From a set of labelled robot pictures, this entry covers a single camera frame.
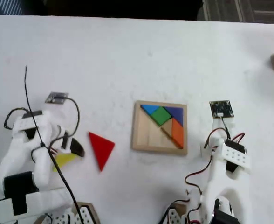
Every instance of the red wire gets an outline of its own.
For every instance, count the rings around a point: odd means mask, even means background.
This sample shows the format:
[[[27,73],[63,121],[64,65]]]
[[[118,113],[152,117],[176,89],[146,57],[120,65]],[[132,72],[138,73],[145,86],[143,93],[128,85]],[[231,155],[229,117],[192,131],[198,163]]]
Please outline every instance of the red wire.
[[[240,137],[239,140],[238,140],[238,142],[237,142],[237,143],[239,143],[239,142],[243,139],[244,136],[245,136],[245,133],[244,133],[244,132],[239,133],[238,135],[234,136],[234,138],[232,139],[232,141],[234,141],[234,140],[236,140],[238,137]]]
[[[190,221],[190,224],[192,224],[192,223],[194,223],[194,224],[201,224],[201,222],[198,221],[198,220],[191,220],[191,221]]]
[[[188,179],[190,176],[193,176],[193,175],[197,175],[197,174],[203,173],[203,172],[209,167],[209,165],[211,164],[211,162],[212,162],[212,155],[211,155],[210,161],[208,162],[208,164],[207,164],[206,167],[204,167],[204,168],[203,168],[202,170],[200,170],[200,171],[197,171],[197,172],[195,172],[195,173],[191,173],[191,174],[189,174],[188,176],[185,177],[185,183],[197,187],[198,190],[199,190],[200,195],[202,194],[202,191],[201,191],[200,187],[199,187],[197,184],[188,182],[187,179]]]
[[[215,128],[215,129],[213,129],[213,130],[210,132],[210,134],[208,135],[207,139],[206,139],[204,148],[206,148],[206,147],[208,146],[211,135],[212,135],[215,131],[217,131],[217,130],[223,130],[223,131],[226,133],[226,130],[225,130],[224,128],[222,128],[222,127],[217,127],[217,128]]]

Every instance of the white perforated bracket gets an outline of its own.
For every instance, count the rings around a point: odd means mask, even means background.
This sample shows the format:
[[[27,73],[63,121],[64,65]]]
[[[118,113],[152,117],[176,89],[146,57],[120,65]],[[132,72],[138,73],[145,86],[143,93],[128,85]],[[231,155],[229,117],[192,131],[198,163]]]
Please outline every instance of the white perforated bracket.
[[[247,154],[241,153],[236,149],[230,148],[227,145],[223,144],[222,147],[222,157],[240,167],[250,169],[251,160]]]
[[[94,224],[87,207],[81,207],[80,208],[80,213],[81,213],[81,216],[84,220],[84,224]],[[79,218],[78,214],[75,216],[74,224],[81,224],[81,221],[80,221],[80,218]]]
[[[180,224],[181,223],[181,218],[175,209],[169,209],[168,217],[169,217],[170,224]]]
[[[94,223],[89,210],[87,207],[82,206],[80,208],[80,213],[83,218],[84,224],[96,224]],[[48,213],[51,216],[45,216],[44,220],[41,224],[81,224],[79,215],[74,214],[70,211],[70,209],[66,210],[63,214],[55,214],[55,213]]]

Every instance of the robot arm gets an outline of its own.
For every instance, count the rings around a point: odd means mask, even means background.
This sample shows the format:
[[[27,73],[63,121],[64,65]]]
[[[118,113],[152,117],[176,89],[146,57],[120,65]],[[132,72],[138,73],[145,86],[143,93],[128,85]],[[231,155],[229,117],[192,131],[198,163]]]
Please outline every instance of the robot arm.
[[[72,151],[75,139],[69,139],[66,131],[57,123],[53,123],[48,111],[33,112],[41,138],[46,146],[51,140],[58,140],[53,147],[64,153]],[[36,216],[51,210],[66,209],[72,199],[66,188],[40,191],[48,185],[52,172],[52,161],[48,150],[41,146],[31,114],[18,117],[12,130],[12,142],[8,153],[0,164],[0,190],[5,200],[0,201],[0,222],[12,222],[29,216]],[[35,161],[34,171],[20,173],[24,164]]]
[[[210,181],[201,196],[202,224],[252,223],[250,158],[244,147],[226,140],[213,156]]]

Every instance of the wooden tangram piece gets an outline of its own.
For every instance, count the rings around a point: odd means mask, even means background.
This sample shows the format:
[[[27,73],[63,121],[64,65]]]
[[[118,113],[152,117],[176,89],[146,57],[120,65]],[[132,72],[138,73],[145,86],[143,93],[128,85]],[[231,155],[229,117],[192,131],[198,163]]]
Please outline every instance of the wooden tangram piece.
[[[186,105],[137,101],[133,125],[133,149],[187,154]]]

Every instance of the red triangle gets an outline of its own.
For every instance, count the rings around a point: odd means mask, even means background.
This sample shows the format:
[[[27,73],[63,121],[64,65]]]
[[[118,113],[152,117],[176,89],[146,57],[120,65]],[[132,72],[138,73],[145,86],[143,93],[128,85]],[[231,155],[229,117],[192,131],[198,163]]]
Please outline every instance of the red triangle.
[[[112,152],[115,143],[91,132],[89,132],[89,139],[94,149],[99,169],[100,171],[102,171]]]

